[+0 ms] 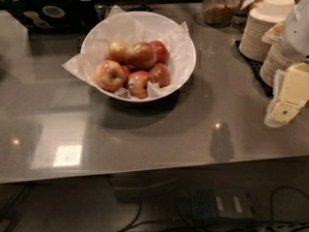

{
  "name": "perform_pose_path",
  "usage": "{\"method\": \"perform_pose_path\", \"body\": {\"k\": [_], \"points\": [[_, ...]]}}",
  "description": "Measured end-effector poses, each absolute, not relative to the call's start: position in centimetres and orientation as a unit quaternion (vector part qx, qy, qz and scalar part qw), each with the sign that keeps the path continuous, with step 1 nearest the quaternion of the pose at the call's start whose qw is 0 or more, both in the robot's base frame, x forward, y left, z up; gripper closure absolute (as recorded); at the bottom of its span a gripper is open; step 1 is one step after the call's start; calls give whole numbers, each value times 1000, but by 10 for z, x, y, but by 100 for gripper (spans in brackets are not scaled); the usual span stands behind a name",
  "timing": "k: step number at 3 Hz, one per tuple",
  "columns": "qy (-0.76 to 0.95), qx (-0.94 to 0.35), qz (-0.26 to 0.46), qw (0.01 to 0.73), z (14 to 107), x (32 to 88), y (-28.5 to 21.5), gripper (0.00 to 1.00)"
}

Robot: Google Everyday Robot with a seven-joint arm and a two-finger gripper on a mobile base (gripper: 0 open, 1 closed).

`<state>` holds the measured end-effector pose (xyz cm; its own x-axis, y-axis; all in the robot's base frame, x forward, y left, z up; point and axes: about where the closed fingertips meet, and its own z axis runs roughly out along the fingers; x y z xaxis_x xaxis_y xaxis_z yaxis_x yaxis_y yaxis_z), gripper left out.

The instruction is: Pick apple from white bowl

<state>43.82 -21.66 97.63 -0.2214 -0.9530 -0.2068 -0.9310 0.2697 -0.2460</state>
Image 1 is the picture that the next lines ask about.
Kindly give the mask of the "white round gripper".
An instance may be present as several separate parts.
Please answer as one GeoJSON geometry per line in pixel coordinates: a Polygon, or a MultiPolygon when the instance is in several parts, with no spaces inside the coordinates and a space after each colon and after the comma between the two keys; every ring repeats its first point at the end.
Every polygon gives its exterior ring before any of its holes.
{"type": "MultiPolygon", "coordinates": [[[[287,16],[262,36],[266,44],[281,41],[282,52],[298,62],[309,61],[309,0],[299,0],[287,16]]],[[[309,102],[309,64],[298,63],[284,72],[278,70],[273,81],[265,124],[271,128],[288,125],[309,102]]]]}

